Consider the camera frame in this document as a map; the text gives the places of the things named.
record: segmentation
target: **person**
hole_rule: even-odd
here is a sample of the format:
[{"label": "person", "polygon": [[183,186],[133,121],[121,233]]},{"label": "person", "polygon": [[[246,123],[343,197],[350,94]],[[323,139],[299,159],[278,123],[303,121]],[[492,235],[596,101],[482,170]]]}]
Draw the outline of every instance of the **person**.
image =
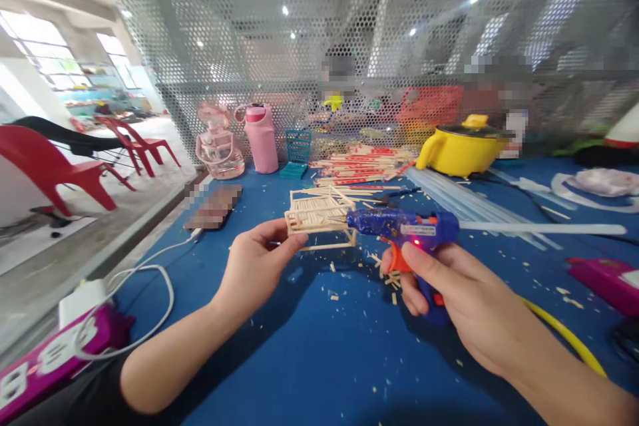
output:
[{"label": "person", "polygon": [[[287,236],[284,219],[260,224],[233,241],[212,300],[128,357],[88,372],[26,412],[14,425],[155,424],[211,355],[272,295],[286,264],[306,243]],[[417,316],[428,303],[421,276],[444,297],[470,354],[508,381],[551,426],[637,425],[637,399],[577,360],[518,297],[478,259],[455,244],[431,256],[410,243],[402,254],[402,297]],[[391,253],[382,257],[388,272]]]}]

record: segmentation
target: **magenta power strip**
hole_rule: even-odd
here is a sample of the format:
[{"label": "magenta power strip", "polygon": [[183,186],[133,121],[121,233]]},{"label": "magenta power strip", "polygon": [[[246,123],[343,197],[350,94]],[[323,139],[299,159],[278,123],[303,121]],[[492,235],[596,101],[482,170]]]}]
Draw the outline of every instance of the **magenta power strip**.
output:
[{"label": "magenta power strip", "polygon": [[[73,355],[71,342],[85,318],[76,319],[31,353],[0,372],[0,426],[32,408],[52,391],[70,382],[89,363]],[[87,353],[100,354],[128,344],[132,321],[105,304],[87,322],[82,337]]]}]

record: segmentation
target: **metal mesh partition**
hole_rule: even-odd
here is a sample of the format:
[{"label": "metal mesh partition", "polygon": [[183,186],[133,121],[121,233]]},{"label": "metal mesh partition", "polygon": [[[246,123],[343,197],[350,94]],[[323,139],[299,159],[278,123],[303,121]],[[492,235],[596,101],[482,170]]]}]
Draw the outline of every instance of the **metal mesh partition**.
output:
[{"label": "metal mesh partition", "polygon": [[584,132],[638,99],[638,0],[116,1],[190,152],[204,100],[270,103],[282,154],[307,128],[318,157],[419,145],[470,112],[499,126],[510,108]]}]

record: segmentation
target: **pink box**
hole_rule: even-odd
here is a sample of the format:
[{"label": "pink box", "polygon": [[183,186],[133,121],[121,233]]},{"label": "pink box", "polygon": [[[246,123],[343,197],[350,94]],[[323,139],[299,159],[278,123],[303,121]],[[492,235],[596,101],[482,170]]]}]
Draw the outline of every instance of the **pink box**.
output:
[{"label": "pink box", "polygon": [[624,281],[621,275],[635,271],[618,260],[585,260],[569,258],[568,273],[626,316],[639,316],[639,289]]}]

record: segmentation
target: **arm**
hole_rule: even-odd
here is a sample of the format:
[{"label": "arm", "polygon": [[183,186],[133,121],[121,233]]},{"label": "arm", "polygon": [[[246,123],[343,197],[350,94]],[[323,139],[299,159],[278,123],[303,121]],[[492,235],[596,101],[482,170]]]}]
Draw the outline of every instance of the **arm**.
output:
[{"label": "arm", "polygon": [[[273,294],[282,271],[307,235],[286,236],[284,219],[240,234],[211,302],[154,336],[126,359],[124,400],[135,411],[159,413],[178,397],[206,360]],[[282,242],[275,247],[271,242]]]},{"label": "arm", "polygon": [[[575,358],[518,297],[478,259],[457,245],[435,257],[410,243],[402,254],[415,274],[444,297],[469,353],[506,379],[551,426],[636,425],[639,402]],[[391,255],[381,268],[388,271]],[[417,316],[428,303],[411,273],[402,273],[403,300]]]}]

